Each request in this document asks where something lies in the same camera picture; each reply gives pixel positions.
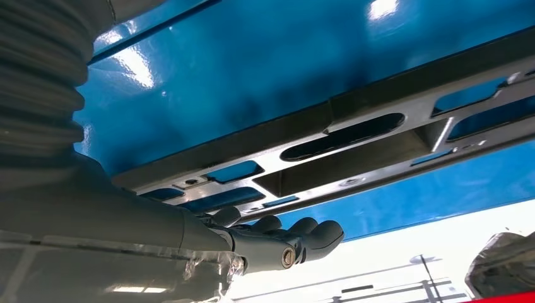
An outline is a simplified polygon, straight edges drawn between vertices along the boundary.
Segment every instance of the oval cutout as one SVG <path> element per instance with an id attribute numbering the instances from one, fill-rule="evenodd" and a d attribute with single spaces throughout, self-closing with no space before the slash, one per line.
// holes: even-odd
<path id="1" fill-rule="evenodd" d="M 301 161 L 322 153 L 361 142 L 381 134 L 390 133 L 405 121 L 398 112 L 377 117 L 348 128 L 333 131 L 328 136 L 291 147 L 281 154 L 284 161 Z"/>

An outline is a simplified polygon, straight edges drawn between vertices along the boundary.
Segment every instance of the screw hole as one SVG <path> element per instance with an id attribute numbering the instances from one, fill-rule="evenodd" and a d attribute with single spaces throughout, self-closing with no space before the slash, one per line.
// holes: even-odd
<path id="1" fill-rule="evenodd" d="M 186 183 L 187 185 L 195 185 L 197 184 L 199 181 L 198 180 L 195 180 L 195 179 L 189 179 L 189 180 L 186 180 L 184 183 Z"/>

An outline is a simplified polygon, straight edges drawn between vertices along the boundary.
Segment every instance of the metal bar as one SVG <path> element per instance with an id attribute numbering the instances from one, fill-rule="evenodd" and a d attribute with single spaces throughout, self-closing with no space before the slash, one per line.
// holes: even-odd
<path id="1" fill-rule="evenodd" d="M 535 112 L 449 138 L 464 119 L 535 95 L 533 69 L 535 27 L 147 163 L 114 182 L 138 194 L 177 187 L 185 194 L 166 201 L 172 205 L 252 187 L 265 198 L 235 202 L 243 221 L 342 198 L 535 138 Z M 433 110 L 440 97 L 500 77 L 507 82 L 488 98 Z M 414 162 L 432 153 L 445 155 Z M 248 160 L 260 173 L 224 184 L 207 176 Z M 191 179 L 202 182 L 184 186 Z M 298 199 L 264 206 L 287 196 Z"/>

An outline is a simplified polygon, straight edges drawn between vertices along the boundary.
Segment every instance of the rectangular cutout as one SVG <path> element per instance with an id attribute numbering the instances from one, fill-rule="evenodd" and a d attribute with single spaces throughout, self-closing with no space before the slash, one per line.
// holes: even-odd
<path id="1" fill-rule="evenodd" d="M 480 112 L 457 123 L 448 141 L 468 137 L 535 115 L 535 96 Z"/>
<path id="2" fill-rule="evenodd" d="M 249 160 L 235 165 L 225 167 L 206 174 L 207 177 L 216 180 L 219 183 L 229 183 L 241 180 L 256 174 L 260 174 L 264 169 L 255 161 Z"/>
<path id="3" fill-rule="evenodd" d="M 490 98 L 498 91 L 499 86 L 506 81 L 507 78 L 502 77 L 443 96 L 437 100 L 433 115 Z"/>
<path id="4" fill-rule="evenodd" d="M 252 187 L 238 187 L 223 193 L 181 204 L 194 213 L 207 212 L 224 206 L 236 206 L 265 198 L 265 196 Z"/>
<path id="5" fill-rule="evenodd" d="M 414 162 L 411 164 L 411 166 L 422 164 L 422 163 L 427 162 L 427 161 L 438 159 L 438 158 L 440 158 L 442 156 L 446 156 L 446 155 L 450 154 L 451 152 L 452 152 L 452 150 L 446 150 L 446 151 L 441 151 L 439 153 L 432 153 L 429 156 L 421 157 L 421 158 L 418 158 L 418 159 L 414 160 Z"/>
<path id="6" fill-rule="evenodd" d="M 427 134 L 433 129 L 430 125 L 263 175 L 254 181 L 277 197 L 284 197 L 422 157 L 429 154 L 436 140 Z"/>
<path id="7" fill-rule="evenodd" d="M 174 198 L 178 198 L 184 195 L 183 191 L 179 191 L 176 188 L 159 188 L 154 191 L 150 191 L 148 193 L 140 194 L 140 197 L 144 197 L 156 202 L 164 202 L 167 200 L 171 200 Z"/>
<path id="8" fill-rule="evenodd" d="M 279 199 L 279 200 L 276 200 L 276 201 L 264 203 L 263 205 L 264 205 L 265 208 L 269 208 L 269 207 L 272 207 L 272 206 L 277 206 L 277 205 L 285 204 L 285 203 L 288 203 L 288 202 L 293 202 L 293 201 L 296 201 L 296 200 L 299 200 L 299 198 L 296 197 L 296 196 L 289 196 L 289 197 L 285 197 L 285 198 L 282 198 L 282 199 Z"/>

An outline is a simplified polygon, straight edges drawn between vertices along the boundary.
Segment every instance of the red object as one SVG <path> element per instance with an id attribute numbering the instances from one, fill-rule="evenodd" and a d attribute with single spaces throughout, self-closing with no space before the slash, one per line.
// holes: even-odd
<path id="1" fill-rule="evenodd" d="M 517 302 L 532 302 L 535 303 L 535 292 L 528 292 L 525 294 L 507 295 L 505 297 L 489 298 L 483 300 L 476 300 L 472 302 L 478 303 L 517 303 Z"/>

